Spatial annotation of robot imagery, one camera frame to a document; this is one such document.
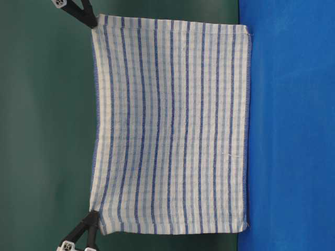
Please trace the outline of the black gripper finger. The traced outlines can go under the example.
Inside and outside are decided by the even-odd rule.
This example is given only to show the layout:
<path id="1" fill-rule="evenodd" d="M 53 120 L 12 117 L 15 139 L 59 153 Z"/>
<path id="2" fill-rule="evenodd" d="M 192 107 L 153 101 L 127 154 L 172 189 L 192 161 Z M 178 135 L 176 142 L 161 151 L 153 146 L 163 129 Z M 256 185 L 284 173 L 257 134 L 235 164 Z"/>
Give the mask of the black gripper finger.
<path id="1" fill-rule="evenodd" d="M 61 240 L 58 248 L 75 248 L 75 243 L 87 232 L 87 226 L 84 220 L 94 218 L 97 220 L 97 211 L 91 211 L 88 215 L 80 221 L 80 223 L 65 237 Z"/>
<path id="2" fill-rule="evenodd" d="M 83 6 L 83 23 L 90 28 L 95 28 L 97 26 L 97 18 L 93 12 L 93 7 L 89 0 L 81 0 Z"/>
<path id="3" fill-rule="evenodd" d="M 52 0 L 54 6 L 61 9 L 71 15 L 72 17 L 83 23 L 83 8 L 77 6 L 77 4 L 72 0 Z"/>
<path id="4" fill-rule="evenodd" d="M 86 247 L 85 251 L 87 250 L 99 250 L 97 244 L 96 244 L 96 235 L 97 235 L 97 230 L 98 230 L 98 223 L 97 220 L 94 218 L 89 218 L 84 220 L 88 234 L 87 234 L 87 242 L 86 242 Z"/>

